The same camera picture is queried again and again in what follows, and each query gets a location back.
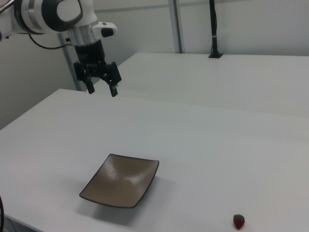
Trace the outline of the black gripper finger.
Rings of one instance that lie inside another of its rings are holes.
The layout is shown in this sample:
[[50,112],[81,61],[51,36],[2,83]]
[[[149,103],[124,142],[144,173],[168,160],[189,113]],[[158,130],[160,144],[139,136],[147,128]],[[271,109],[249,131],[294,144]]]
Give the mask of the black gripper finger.
[[94,93],[95,89],[93,86],[93,82],[91,80],[92,77],[90,76],[88,69],[85,69],[82,63],[80,63],[79,61],[75,62],[73,66],[74,66],[77,80],[82,81],[86,85],[89,94]]
[[101,76],[101,79],[109,85],[111,96],[117,96],[118,83],[122,80],[122,78],[115,62],[104,65],[103,75]]

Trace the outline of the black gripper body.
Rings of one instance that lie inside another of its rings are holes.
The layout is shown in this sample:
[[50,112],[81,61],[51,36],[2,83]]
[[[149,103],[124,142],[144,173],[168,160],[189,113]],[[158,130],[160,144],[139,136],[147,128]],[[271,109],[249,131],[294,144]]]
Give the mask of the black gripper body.
[[88,69],[90,76],[101,77],[103,75],[106,62],[101,40],[88,45],[74,46],[74,49],[78,61],[85,69]]

